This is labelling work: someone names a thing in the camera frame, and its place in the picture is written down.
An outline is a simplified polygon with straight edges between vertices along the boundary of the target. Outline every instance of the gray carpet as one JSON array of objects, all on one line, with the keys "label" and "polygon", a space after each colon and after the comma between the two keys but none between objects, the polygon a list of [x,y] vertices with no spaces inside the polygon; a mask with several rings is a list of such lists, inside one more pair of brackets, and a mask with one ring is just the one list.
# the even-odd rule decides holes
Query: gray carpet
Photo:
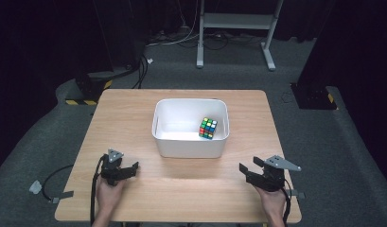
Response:
[{"label": "gray carpet", "polygon": [[[302,221],[290,226],[387,226],[387,183],[358,135],[339,90],[327,88],[339,106],[336,111],[300,110],[290,90],[313,44],[273,41],[274,72],[268,71],[258,44],[205,49],[203,69],[195,67],[196,48],[150,46],[145,56],[153,63],[142,88],[264,90],[285,156],[303,168],[290,174],[295,188],[307,195],[300,200]],[[132,88],[136,82],[137,72],[115,79],[111,88]],[[50,173],[76,160],[96,107],[64,104],[73,83],[58,88],[57,107],[28,131],[0,168],[0,226],[89,226],[88,222],[56,221],[56,204],[28,191],[34,181],[42,183]],[[46,186],[47,194],[59,195],[69,173],[66,169],[56,174]],[[144,224],[178,225],[185,223]]]}]

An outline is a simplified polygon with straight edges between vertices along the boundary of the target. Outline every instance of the white plastic bin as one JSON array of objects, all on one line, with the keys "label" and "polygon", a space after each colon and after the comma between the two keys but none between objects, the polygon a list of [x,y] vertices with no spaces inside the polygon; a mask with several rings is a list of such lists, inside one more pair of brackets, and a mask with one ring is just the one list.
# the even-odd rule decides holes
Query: white plastic bin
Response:
[{"label": "white plastic bin", "polygon": [[[212,140],[199,136],[205,117],[218,121]],[[155,107],[152,135],[163,157],[219,158],[229,135],[226,105],[217,99],[163,99]]]}]

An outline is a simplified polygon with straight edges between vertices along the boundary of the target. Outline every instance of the table top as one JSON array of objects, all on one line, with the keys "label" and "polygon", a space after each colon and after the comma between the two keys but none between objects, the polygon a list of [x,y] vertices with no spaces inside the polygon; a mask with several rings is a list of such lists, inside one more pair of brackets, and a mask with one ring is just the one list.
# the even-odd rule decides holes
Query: table top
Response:
[{"label": "table top", "polygon": [[[164,158],[151,133],[155,106],[164,98],[217,98],[228,109],[230,134],[217,159]],[[122,167],[139,162],[113,221],[267,222],[261,198],[238,170],[243,163],[261,173],[253,157],[284,157],[266,94],[255,90],[104,91],[79,151],[61,200],[57,220],[89,220],[91,182],[108,148],[123,152]],[[290,183],[290,174],[286,170]],[[292,197],[288,222],[301,219]]]}]

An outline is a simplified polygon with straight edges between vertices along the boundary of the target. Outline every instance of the rubik's cube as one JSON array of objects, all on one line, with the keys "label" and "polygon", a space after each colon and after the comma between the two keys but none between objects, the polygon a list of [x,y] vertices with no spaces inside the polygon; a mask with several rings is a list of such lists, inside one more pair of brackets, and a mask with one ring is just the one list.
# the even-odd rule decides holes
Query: rubik's cube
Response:
[{"label": "rubik's cube", "polygon": [[216,131],[217,121],[205,117],[200,125],[199,136],[206,139],[213,139],[214,132]]}]

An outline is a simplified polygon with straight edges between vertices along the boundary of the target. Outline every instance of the human hand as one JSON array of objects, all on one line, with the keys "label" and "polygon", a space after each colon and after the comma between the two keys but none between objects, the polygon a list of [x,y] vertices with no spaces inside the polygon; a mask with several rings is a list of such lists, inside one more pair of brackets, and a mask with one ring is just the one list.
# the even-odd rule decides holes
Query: human hand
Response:
[{"label": "human hand", "polygon": [[255,186],[258,194],[260,194],[264,212],[272,227],[284,227],[283,220],[285,195],[281,190],[269,192]]},{"label": "human hand", "polygon": [[98,212],[93,226],[108,226],[114,209],[119,204],[126,180],[121,180],[116,186],[108,185],[101,176],[97,178],[96,198]]}]

